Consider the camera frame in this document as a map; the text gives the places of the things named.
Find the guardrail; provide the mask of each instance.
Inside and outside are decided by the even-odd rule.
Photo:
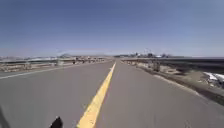
[[[152,63],[154,71],[159,71],[160,65],[166,65],[183,71],[193,69],[224,74],[224,58],[128,58],[122,61]]]
[[[44,66],[59,66],[64,64],[80,64],[104,61],[102,58],[96,59],[43,59],[43,60],[18,60],[18,61],[0,61],[0,71],[11,72],[18,70],[29,70]]]

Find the sky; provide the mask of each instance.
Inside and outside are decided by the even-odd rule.
[[[1,0],[0,56],[224,56],[223,0]]]

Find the asphalt road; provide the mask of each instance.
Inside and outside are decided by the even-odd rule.
[[[224,107],[117,63],[96,128],[223,128]]]
[[[11,128],[48,128],[56,116],[65,128],[73,128],[112,65],[74,66],[0,79],[3,114]]]
[[[0,79],[0,106],[11,128],[78,123],[114,62]],[[117,61],[96,128],[223,128],[224,107]]]

